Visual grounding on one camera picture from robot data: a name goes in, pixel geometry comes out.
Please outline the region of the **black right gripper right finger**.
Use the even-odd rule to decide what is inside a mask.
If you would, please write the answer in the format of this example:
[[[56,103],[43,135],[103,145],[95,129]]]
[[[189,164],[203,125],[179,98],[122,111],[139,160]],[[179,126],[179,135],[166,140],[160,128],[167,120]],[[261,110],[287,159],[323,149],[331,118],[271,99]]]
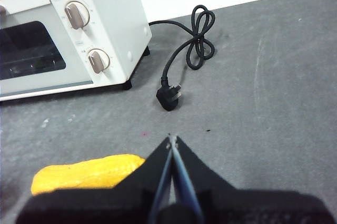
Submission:
[[[324,202],[290,190],[239,189],[209,168],[180,138],[173,157],[204,223],[332,223]]]

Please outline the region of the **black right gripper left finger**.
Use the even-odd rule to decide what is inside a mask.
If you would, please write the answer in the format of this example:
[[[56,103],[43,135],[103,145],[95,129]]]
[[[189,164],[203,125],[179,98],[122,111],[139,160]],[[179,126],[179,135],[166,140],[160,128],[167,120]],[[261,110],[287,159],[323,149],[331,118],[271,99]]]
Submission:
[[[169,203],[171,137],[111,189],[59,189],[31,197],[16,223],[147,223]]]

